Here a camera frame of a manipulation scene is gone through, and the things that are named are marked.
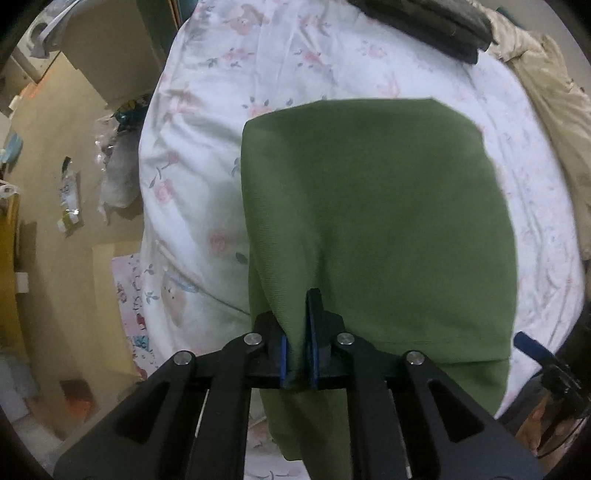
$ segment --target green cloth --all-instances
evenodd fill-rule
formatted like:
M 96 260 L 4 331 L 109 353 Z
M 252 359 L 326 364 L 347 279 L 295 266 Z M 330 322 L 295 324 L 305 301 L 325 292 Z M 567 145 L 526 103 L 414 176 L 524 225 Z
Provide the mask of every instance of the green cloth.
M 304 299 L 392 353 L 419 349 L 488 411 L 517 302 L 511 221 L 482 136 L 434 100 L 317 102 L 249 121 L 242 193 L 251 316 L 272 310 L 300 366 Z M 313 479 L 348 479 L 343 392 L 266 391 L 271 433 Z

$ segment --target bed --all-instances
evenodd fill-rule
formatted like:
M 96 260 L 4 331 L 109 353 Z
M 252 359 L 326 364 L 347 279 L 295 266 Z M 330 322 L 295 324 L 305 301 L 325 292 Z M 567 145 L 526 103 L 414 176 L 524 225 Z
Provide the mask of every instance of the bed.
M 469 66 L 339 0 L 205 0 L 174 41 L 142 131 L 142 288 L 158 361 L 249 331 L 241 133 L 258 115 L 326 99 L 435 98 L 481 130 L 518 253 L 514 331 L 558 350 L 583 304 L 572 203 L 519 80 L 481 53 Z M 513 351 L 497 415 L 537 364 Z M 306 478 L 251 407 L 246 478 Z

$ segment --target dark gray cloth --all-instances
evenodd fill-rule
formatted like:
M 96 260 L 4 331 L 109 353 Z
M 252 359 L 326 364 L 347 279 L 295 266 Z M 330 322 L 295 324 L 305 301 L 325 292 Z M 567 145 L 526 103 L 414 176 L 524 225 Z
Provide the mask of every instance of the dark gray cloth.
M 467 63 L 493 41 L 491 23 L 466 0 L 349 0 L 366 15 Z

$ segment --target floor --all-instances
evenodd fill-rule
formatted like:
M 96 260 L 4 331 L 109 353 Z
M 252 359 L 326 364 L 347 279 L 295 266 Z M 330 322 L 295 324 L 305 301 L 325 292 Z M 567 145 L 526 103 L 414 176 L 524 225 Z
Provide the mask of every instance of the floor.
M 136 380 L 103 366 L 96 342 L 92 246 L 139 241 L 144 228 L 141 199 L 111 215 L 109 225 L 96 210 L 102 173 L 93 160 L 93 123 L 106 113 L 103 99 L 61 54 L 12 122 L 24 140 L 7 175 L 22 193 L 20 270 L 29 274 L 30 292 L 19 295 L 21 324 L 41 398 L 51 422 L 66 434 L 77 424 L 60 381 L 83 378 L 99 407 L 108 407 Z M 80 171 L 84 221 L 67 238 L 56 225 L 66 156 Z

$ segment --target silver bolt head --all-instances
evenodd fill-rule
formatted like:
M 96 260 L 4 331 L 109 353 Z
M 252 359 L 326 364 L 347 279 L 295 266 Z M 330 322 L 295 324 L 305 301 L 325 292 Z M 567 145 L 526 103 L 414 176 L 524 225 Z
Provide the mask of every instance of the silver bolt head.
M 353 345 L 355 337 L 350 333 L 343 332 L 336 336 L 336 341 L 341 345 Z
M 189 363 L 191 363 L 193 355 L 191 355 L 191 352 L 183 350 L 182 352 L 175 353 L 173 359 L 174 363 L 176 363 L 177 365 L 188 365 Z
M 259 345 L 262 342 L 262 336 L 259 333 L 247 333 L 244 336 L 244 343 L 247 345 Z
M 425 356 L 421 352 L 409 352 L 407 362 L 411 365 L 422 365 L 425 363 Z

